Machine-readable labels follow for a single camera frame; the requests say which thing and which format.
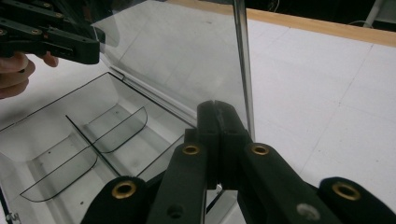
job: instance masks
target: cable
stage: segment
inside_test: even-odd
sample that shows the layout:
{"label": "cable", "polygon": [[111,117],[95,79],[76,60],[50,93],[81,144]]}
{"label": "cable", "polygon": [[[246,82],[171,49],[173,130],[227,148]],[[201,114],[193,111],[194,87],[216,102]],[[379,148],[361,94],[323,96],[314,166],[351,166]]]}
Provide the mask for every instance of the cable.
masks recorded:
{"label": "cable", "polygon": [[367,21],[353,21],[353,22],[348,23],[347,25],[352,25],[352,24],[359,23],[359,22],[362,22],[363,24],[367,24],[370,26],[370,28],[374,29],[374,26]]}
{"label": "cable", "polygon": [[270,1],[270,2],[268,3],[268,11],[270,11],[270,12],[276,12],[276,11],[277,11],[277,8],[279,7],[279,3],[280,3],[280,0],[272,0],[272,1]]}
{"label": "cable", "polygon": [[279,7],[279,3],[280,3],[280,0],[277,0],[277,4],[276,4],[276,8],[274,9],[274,12],[277,11],[277,8]]}

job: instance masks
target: white table surface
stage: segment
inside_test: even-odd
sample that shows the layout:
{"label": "white table surface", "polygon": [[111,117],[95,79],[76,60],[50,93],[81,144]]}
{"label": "white table surface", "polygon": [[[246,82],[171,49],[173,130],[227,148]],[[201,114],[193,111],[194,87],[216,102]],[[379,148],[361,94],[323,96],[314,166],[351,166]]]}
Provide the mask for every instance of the white table surface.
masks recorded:
{"label": "white table surface", "polygon": [[[248,34],[256,141],[305,181],[346,177],[396,211],[396,48],[259,21]],[[26,92],[0,101],[0,129],[107,71],[31,58]],[[236,212],[224,222],[241,220]]]}

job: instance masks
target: plastic divider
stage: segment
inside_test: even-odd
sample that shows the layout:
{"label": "plastic divider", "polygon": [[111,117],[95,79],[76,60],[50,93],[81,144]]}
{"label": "plastic divider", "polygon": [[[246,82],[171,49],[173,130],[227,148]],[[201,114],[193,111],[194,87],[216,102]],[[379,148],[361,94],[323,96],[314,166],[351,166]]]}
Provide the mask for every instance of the plastic divider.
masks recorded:
{"label": "plastic divider", "polygon": [[35,203],[49,200],[89,172],[96,161],[97,155],[92,147],[86,147],[22,192],[21,196]]}

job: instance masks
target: human hand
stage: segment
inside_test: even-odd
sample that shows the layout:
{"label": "human hand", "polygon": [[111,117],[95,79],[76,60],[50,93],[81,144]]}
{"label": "human hand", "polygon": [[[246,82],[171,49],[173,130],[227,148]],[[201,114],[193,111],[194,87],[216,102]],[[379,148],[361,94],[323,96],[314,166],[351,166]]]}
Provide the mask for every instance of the human hand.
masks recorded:
{"label": "human hand", "polygon": [[[58,58],[49,52],[40,58],[51,67],[58,65]],[[0,99],[22,93],[34,71],[35,64],[24,53],[16,52],[11,58],[0,58]]]}

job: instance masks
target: transparent acrylic panel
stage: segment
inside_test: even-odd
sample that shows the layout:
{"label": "transparent acrylic panel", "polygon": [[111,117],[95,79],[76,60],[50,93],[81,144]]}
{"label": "transparent acrylic panel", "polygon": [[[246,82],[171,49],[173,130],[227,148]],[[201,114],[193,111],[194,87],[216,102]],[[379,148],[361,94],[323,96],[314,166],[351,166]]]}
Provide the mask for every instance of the transparent acrylic panel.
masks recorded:
{"label": "transparent acrylic panel", "polygon": [[201,102],[227,102],[247,124],[235,1],[85,1],[90,17],[75,2],[54,4],[103,32],[103,59],[135,85],[194,119]]}
{"label": "transparent acrylic panel", "polygon": [[87,147],[37,181],[32,187],[21,193],[21,196],[35,203],[51,199],[89,172],[96,161],[97,155],[91,147]]}
{"label": "transparent acrylic panel", "polygon": [[34,203],[19,196],[8,200],[8,208],[19,214],[22,223],[80,223],[102,187],[115,177],[106,164],[98,160],[88,173],[51,200]]}
{"label": "transparent acrylic panel", "polygon": [[138,134],[146,126],[147,121],[145,107],[130,114],[116,105],[79,130],[99,152],[109,153]]}

